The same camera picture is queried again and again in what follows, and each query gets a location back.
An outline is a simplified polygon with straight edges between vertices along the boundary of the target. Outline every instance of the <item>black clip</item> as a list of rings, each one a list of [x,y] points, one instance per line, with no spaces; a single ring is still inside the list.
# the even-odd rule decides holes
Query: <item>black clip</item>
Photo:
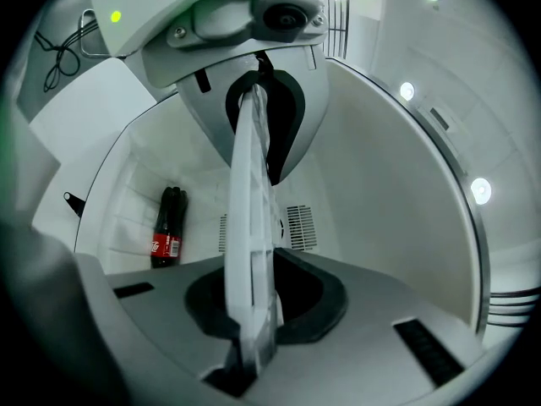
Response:
[[[79,197],[75,197],[73,194],[68,192],[64,193],[64,199],[68,202],[69,207],[71,207],[77,214],[77,217],[81,218],[83,216],[86,201],[81,200]]]

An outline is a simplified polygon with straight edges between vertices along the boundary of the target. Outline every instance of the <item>green indicator light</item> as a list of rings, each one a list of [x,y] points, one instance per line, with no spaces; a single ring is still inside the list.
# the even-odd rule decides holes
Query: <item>green indicator light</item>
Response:
[[[120,11],[116,10],[111,14],[111,21],[113,23],[117,23],[118,21],[120,21],[121,17],[122,17],[122,14],[120,13]]]

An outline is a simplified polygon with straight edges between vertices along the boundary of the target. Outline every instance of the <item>coca-cola bottle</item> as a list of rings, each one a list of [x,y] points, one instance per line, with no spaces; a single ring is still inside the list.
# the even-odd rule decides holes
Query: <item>coca-cola bottle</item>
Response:
[[[152,239],[150,260],[153,268],[171,266],[179,260],[187,207],[186,191],[181,191],[179,187],[165,188]]]

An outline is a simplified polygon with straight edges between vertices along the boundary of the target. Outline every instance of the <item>black slot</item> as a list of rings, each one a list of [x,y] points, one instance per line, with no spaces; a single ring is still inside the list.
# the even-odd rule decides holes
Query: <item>black slot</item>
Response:
[[[397,323],[394,328],[437,387],[445,385],[464,370],[417,319]]]
[[[199,90],[201,91],[201,93],[206,93],[207,91],[210,91],[209,77],[206,76],[206,72],[204,69],[195,71],[195,79],[197,80],[197,85],[199,86]]]
[[[430,114],[432,114],[436,120],[438,121],[438,123],[442,126],[442,128],[446,131],[449,129],[449,125],[447,124],[447,122],[441,117],[441,114],[439,114],[435,108],[432,108],[430,110]]]
[[[128,296],[134,296],[136,294],[143,294],[154,289],[154,286],[150,283],[137,283],[130,286],[124,286],[123,288],[114,288],[112,291],[117,295],[117,298],[127,298]]]

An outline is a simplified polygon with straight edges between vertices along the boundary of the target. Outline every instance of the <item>red label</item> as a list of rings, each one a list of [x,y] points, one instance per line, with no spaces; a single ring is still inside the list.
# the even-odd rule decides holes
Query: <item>red label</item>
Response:
[[[181,239],[168,234],[154,233],[152,253],[155,257],[178,257]]]

